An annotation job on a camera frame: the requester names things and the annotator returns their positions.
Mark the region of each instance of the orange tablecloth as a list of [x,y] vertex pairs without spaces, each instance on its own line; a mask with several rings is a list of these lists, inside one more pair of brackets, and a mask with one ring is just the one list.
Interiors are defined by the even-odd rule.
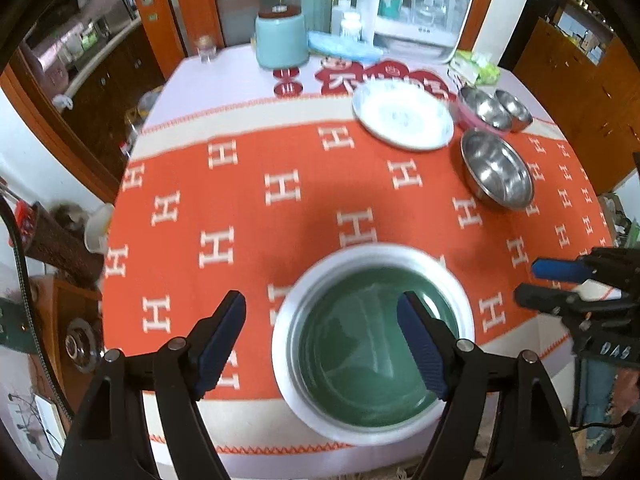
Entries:
[[[217,389],[200,405],[226,466],[235,454],[330,452],[351,470],[413,456],[426,436],[388,453],[395,458],[356,463],[356,450],[315,434],[288,410],[271,367],[273,323],[287,289],[343,246],[406,244],[440,258],[460,280],[476,341],[505,354],[543,352],[564,331],[545,325],[545,334],[531,324],[533,313],[514,305],[513,289],[530,280],[538,256],[574,258],[610,242],[567,142],[507,137],[536,186],[526,211],[508,212],[479,203],[466,188],[459,136],[436,152],[395,149],[353,119],[348,96],[261,100],[153,127],[138,141],[111,225],[107,347],[129,355],[154,351],[210,316],[230,288],[240,290],[245,327]],[[152,439],[162,442],[157,413],[146,407]],[[262,477],[294,477],[282,463],[273,469]]]

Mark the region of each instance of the light blue jar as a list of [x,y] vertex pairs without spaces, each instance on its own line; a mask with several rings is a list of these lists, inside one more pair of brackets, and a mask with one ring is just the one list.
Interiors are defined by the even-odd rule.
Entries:
[[255,19],[255,57],[270,70],[291,68],[309,59],[305,17],[297,6],[276,6]]

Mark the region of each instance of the white plate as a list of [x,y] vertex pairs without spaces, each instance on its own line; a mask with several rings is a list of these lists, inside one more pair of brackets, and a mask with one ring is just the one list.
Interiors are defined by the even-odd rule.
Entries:
[[372,80],[358,86],[353,111],[373,136],[406,150],[437,150],[453,138],[446,105],[404,81]]

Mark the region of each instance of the blue gripper pad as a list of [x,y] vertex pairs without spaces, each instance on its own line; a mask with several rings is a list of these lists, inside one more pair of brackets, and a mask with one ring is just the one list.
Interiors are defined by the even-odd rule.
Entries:
[[449,393],[449,387],[444,380],[444,361],[405,294],[398,299],[396,315],[424,385],[428,390],[436,393],[439,399],[445,399]]
[[205,393],[213,390],[225,367],[226,360],[238,339],[246,317],[244,296],[238,294],[220,321],[218,329],[213,333],[209,343],[200,355],[198,373],[200,379],[195,385],[194,393],[201,399]]
[[584,263],[554,258],[538,258],[531,264],[531,272],[539,280],[584,283],[591,277],[591,269]]

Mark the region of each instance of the white dish rack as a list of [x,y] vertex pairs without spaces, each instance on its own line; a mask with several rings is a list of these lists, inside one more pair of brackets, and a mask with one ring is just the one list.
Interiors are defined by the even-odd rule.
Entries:
[[404,1],[398,19],[376,18],[374,44],[390,53],[411,53],[425,62],[448,63],[460,42],[472,0],[443,0],[441,19],[431,23],[420,15],[422,0]]

